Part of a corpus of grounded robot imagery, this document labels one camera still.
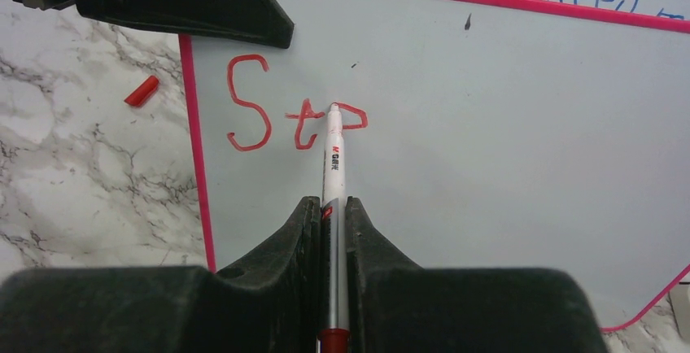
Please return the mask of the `red capped white marker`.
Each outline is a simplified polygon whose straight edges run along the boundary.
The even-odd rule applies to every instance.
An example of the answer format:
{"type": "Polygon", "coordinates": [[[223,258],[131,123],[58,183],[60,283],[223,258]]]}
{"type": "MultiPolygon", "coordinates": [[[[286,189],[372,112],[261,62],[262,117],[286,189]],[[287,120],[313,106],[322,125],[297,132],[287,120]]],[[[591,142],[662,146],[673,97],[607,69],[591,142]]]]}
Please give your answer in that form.
{"type": "Polygon", "coordinates": [[[343,163],[343,118],[337,103],[330,105],[321,197],[322,267],[321,320],[317,334],[320,352],[347,352],[350,338],[343,163]]]}

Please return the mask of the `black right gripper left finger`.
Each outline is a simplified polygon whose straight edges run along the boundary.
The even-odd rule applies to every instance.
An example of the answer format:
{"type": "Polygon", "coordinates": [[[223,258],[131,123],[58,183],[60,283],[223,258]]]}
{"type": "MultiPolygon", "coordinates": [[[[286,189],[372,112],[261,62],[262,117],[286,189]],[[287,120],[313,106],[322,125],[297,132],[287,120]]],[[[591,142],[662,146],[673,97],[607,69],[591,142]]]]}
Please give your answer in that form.
{"type": "Polygon", "coordinates": [[[313,352],[319,199],[217,272],[32,268],[1,287],[4,352],[313,352]]]}

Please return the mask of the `red marker cap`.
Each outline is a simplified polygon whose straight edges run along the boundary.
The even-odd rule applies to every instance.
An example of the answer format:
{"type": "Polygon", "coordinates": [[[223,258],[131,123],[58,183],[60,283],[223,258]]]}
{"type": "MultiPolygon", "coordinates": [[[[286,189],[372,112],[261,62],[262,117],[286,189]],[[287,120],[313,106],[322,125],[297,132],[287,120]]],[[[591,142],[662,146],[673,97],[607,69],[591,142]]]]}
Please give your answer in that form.
{"type": "Polygon", "coordinates": [[[159,79],[156,76],[149,76],[124,99],[124,103],[130,107],[142,107],[156,93],[158,88],[159,79]]]}

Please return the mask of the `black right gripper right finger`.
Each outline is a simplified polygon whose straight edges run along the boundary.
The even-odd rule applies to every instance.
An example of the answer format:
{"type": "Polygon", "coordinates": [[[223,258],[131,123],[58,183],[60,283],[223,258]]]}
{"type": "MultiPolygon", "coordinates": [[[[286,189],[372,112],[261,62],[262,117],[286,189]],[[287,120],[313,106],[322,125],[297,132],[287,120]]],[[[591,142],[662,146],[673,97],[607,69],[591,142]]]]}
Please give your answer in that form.
{"type": "Polygon", "coordinates": [[[604,352],[587,297],[551,268],[423,268],[346,206],[353,352],[604,352]]]}

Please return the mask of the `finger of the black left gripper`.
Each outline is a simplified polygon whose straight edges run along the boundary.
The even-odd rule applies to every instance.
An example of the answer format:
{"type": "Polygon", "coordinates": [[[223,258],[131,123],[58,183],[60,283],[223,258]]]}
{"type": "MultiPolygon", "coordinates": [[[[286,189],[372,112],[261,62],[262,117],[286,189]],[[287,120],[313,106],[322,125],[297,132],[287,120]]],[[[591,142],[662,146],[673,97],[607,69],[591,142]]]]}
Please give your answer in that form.
{"type": "Polygon", "coordinates": [[[294,23],[277,0],[76,0],[92,20],[145,31],[290,47],[294,23]]]}

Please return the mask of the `red framed whiteboard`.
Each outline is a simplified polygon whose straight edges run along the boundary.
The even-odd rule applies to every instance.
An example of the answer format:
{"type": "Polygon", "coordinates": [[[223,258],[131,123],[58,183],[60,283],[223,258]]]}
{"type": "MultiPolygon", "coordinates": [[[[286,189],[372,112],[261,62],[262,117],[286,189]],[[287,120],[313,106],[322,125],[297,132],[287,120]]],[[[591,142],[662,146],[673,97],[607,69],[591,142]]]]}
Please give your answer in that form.
{"type": "Polygon", "coordinates": [[[180,40],[207,262],[321,192],[424,267],[569,273],[603,329],[689,270],[689,24],[539,0],[277,0],[282,50],[180,40]]]}

